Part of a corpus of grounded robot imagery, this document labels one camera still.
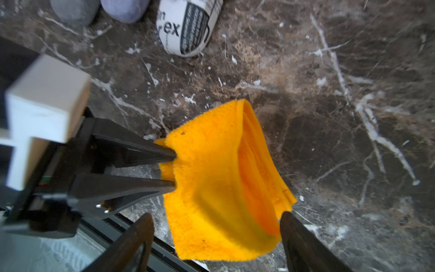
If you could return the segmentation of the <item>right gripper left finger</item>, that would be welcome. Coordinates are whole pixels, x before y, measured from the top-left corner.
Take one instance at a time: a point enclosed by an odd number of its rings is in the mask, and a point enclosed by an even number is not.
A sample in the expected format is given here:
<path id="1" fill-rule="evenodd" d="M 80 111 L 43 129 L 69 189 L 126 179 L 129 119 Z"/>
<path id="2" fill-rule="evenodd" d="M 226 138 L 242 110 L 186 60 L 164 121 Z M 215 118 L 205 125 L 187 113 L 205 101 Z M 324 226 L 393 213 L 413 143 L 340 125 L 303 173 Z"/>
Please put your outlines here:
<path id="1" fill-rule="evenodd" d="M 104 246 L 85 272 L 146 272 L 154 241 L 150 213 L 133 222 L 122 214 L 106 219 L 82 219 L 80 229 Z"/>

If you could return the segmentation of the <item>orange microfiber cloth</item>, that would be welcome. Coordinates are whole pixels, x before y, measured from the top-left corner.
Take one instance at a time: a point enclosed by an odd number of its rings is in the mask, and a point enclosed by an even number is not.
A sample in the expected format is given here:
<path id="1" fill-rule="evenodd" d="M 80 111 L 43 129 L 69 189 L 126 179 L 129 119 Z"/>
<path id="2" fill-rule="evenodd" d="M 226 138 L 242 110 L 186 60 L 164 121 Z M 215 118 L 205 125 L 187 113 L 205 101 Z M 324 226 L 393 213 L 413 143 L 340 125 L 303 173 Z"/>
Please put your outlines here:
<path id="1" fill-rule="evenodd" d="M 212 109 L 158 139 L 176 159 L 159 165 L 182 260 L 250 261 L 281 242 L 279 220 L 296 198 L 281 178 L 247 100 Z"/>

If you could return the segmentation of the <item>lavender fabric eyeglass case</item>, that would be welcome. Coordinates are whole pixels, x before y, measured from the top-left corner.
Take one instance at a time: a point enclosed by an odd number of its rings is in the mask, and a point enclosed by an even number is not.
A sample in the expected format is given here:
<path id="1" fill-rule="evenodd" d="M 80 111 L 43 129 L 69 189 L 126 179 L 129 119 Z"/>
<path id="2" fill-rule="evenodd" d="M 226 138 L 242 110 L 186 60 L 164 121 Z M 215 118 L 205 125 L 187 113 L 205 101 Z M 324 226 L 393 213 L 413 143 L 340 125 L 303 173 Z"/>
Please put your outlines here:
<path id="1" fill-rule="evenodd" d="M 150 0 L 101 0 L 104 11 L 122 23 L 135 23 L 143 17 Z"/>

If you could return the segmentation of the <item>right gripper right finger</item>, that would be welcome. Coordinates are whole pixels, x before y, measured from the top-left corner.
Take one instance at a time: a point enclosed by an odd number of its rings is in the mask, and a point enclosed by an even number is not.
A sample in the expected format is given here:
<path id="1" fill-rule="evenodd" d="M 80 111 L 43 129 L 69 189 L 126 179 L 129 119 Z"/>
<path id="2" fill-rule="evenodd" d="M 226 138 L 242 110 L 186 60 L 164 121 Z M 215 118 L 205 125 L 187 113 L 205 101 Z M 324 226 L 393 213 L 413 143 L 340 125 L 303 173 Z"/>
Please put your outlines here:
<path id="1" fill-rule="evenodd" d="M 290 272 L 352 272 L 288 211 L 282 214 L 280 234 Z"/>

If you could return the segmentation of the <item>dark grey eyeglass case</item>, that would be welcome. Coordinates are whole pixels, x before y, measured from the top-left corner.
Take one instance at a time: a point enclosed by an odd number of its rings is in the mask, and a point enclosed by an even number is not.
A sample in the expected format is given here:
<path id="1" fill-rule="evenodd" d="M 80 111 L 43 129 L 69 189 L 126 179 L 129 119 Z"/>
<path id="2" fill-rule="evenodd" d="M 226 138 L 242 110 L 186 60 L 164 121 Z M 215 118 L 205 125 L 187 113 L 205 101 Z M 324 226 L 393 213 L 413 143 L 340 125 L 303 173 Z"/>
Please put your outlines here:
<path id="1" fill-rule="evenodd" d="M 100 9 L 100 0 L 50 0 L 50 5 L 63 22 L 89 26 Z"/>

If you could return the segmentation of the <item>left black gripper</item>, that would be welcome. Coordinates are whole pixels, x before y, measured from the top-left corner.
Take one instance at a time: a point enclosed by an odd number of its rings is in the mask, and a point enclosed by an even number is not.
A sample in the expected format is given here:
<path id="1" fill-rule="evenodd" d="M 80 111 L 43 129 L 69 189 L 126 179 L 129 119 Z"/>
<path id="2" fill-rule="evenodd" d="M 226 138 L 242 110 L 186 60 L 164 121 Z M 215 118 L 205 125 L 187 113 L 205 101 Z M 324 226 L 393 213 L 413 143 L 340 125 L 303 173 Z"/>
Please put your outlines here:
<path id="1" fill-rule="evenodd" d="M 1 227 L 43 238 L 75 236 L 83 218 L 107 218 L 141 200 L 173 192 L 173 181 L 110 176 L 116 168 L 172 162 L 174 150 L 109 119 L 84 115 L 66 144 L 50 143 Z"/>

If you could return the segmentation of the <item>newspaper print eyeglass case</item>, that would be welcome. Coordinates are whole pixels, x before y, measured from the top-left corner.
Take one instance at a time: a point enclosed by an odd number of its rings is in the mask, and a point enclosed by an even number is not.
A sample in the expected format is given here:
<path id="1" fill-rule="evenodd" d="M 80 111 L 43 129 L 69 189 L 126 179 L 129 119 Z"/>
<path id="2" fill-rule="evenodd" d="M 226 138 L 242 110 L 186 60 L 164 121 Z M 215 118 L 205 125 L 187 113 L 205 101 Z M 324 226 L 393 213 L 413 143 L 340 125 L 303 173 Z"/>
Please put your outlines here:
<path id="1" fill-rule="evenodd" d="M 195 57 L 207 46 L 223 0 L 162 0 L 156 31 L 164 50 L 179 57 Z"/>

